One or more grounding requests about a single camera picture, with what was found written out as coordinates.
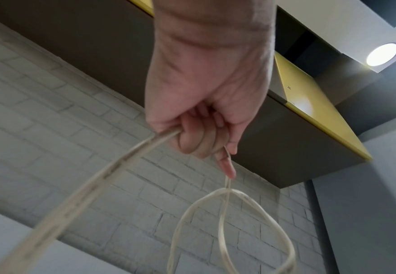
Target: white ceiling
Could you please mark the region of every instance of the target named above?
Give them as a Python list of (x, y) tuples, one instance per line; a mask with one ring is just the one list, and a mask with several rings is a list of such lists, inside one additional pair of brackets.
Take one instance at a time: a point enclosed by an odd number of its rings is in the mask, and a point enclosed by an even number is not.
[[(279, 0), (278, 5), (341, 53), (366, 65), (378, 46), (396, 43), (389, 25), (360, 0)], [(396, 61), (371, 67), (380, 72)]]

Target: human hand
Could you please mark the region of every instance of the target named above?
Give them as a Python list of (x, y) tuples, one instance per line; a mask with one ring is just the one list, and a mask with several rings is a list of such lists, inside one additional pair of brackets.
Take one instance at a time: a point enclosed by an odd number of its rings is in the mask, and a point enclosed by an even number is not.
[(276, 6), (272, 0), (154, 0), (155, 46), (146, 120), (161, 132), (181, 125), (175, 149), (212, 154), (230, 178), (230, 154), (270, 82)]

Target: white brick wall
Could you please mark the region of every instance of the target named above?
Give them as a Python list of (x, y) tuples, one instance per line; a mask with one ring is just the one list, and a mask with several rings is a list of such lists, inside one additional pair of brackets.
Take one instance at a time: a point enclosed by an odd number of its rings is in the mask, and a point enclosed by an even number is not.
[[(0, 210), (34, 225), (153, 132), (143, 109), (5, 30), (0, 26)], [(254, 198), (286, 230), (299, 249), (300, 273), (325, 273), (304, 185), (279, 190), (235, 166), (233, 188)], [(163, 145), (124, 172), (62, 240), (131, 273), (164, 273), (179, 218), (223, 183), (214, 159)], [(191, 267), (224, 273), (217, 244), (221, 203), (208, 201), (186, 220), (177, 274)], [(225, 237), (241, 273), (268, 273), (286, 256), (261, 216), (233, 195)]]

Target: electrical cord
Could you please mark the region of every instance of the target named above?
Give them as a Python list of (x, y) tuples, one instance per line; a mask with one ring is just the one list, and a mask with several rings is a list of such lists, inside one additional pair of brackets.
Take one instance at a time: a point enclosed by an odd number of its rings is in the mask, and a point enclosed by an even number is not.
[[(116, 178), (126, 170), (132, 162), (140, 159), (158, 145), (179, 134), (181, 127), (175, 127), (151, 137), (128, 151), (124, 156), (113, 161), (98, 173), (92, 176), (71, 196), (66, 198), (58, 207), (51, 211), (3, 260), (0, 261), (0, 274), (23, 274), (27, 272), (46, 251), (48, 246), (109, 187)], [(295, 251), (292, 242), (279, 224), (262, 209), (262, 207), (245, 193), (231, 189), (231, 180), (225, 177), (225, 188), (213, 191), (193, 203), (181, 217), (172, 237), (170, 256), (168, 258), (167, 273), (173, 273), (175, 251), (180, 237), (180, 231), (185, 219), (192, 216), (195, 210), (206, 200), (225, 194), (222, 204), (222, 213), (219, 217), (218, 241), (222, 261), (230, 274), (238, 274), (228, 250), (224, 236), (224, 220), (228, 208), (230, 193), (241, 198), (256, 209), (273, 228), (280, 241), (288, 251), (287, 260), (275, 270), (275, 274), (293, 273), (296, 267)]]

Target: round light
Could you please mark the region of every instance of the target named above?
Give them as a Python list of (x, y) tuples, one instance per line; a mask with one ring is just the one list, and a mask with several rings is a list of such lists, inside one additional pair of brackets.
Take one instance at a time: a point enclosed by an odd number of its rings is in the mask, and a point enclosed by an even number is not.
[(372, 67), (383, 65), (396, 55), (396, 44), (389, 43), (379, 46), (373, 50), (366, 58), (366, 63)]

